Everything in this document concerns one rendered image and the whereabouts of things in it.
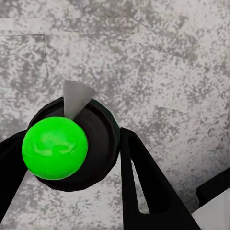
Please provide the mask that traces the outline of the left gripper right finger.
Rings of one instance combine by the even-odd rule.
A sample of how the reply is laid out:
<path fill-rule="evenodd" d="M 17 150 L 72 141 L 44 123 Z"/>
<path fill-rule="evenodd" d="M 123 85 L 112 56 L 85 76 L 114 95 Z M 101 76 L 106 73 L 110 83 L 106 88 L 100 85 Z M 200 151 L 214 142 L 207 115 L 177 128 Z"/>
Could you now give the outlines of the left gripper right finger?
<path fill-rule="evenodd" d="M 201 230 L 136 133 L 120 129 L 124 230 Z M 149 214 L 139 211 L 131 160 Z"/>

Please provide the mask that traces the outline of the insectifuge atomizer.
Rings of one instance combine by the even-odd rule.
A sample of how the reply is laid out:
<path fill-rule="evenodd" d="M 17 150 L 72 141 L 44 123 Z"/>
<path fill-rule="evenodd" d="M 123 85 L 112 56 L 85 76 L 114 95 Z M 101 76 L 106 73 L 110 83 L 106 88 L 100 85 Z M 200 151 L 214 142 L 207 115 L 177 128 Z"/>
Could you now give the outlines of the insectifuge atomizer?
<path fill-rule="evenodd" d="M 96 90 L 63 80 L 62 97 L 30 121 L 22 144 L 27 168 L 52 189 L 85 190 L 116 165 L 120 129 L 111 111 L 93 99 Z"/>

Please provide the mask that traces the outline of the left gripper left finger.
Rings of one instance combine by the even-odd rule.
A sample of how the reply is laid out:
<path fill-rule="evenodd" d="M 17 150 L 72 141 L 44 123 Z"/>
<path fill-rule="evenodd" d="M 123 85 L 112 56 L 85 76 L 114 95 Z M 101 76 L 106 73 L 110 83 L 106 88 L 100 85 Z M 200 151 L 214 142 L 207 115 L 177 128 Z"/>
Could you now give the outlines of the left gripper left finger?
<path fill-rule="evenodd" d="M 0 223 L 28 170 L 22 156 L 26 130 L 0 143 Z"/>

